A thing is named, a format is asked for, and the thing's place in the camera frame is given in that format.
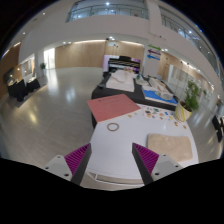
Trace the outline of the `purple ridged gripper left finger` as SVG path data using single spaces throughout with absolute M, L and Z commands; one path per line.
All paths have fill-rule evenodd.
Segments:
M 44 166 L 44 169 L 79 185 L 83 179 L 91 154 L 91 144 L 88 143 L 66 156 L 56 155 Z

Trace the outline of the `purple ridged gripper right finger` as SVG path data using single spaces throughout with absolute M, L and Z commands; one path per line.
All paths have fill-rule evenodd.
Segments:
M 132 144 L 132 154 L 145 185 L 182 169 L 182 166 L 167 154 L 157 154 L 137 143 Z

